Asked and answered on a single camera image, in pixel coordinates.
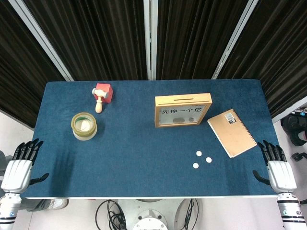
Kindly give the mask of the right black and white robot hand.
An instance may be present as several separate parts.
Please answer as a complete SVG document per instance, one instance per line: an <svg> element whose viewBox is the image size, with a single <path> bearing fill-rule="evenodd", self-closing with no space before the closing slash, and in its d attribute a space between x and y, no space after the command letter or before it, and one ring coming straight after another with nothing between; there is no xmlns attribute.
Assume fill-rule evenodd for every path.
<svg viewBox="0 0 307 230"><path fill-rule="evenodd" d="M268 179L265 179L254 170L253 175L259 182L270 186L276 193L292 193L297 189L292 167L287 161L283 149L266 140L257 143L265 161Z"/></svg>

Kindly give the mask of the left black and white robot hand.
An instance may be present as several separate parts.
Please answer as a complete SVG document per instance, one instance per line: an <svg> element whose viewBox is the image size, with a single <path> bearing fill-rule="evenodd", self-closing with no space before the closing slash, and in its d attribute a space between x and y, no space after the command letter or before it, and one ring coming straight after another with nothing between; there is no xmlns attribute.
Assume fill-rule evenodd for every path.
<svg viewBox="0 0 307 230"><path fill-rule="evenodd" d="M36 138L27 143L23 142L16 148L12 160L5 169L1 183L1 189L4 192L21 194L28 186L43 182L48 178L49 173L35 179L31 178L32 168L43 143L42 140Z"/></svg>

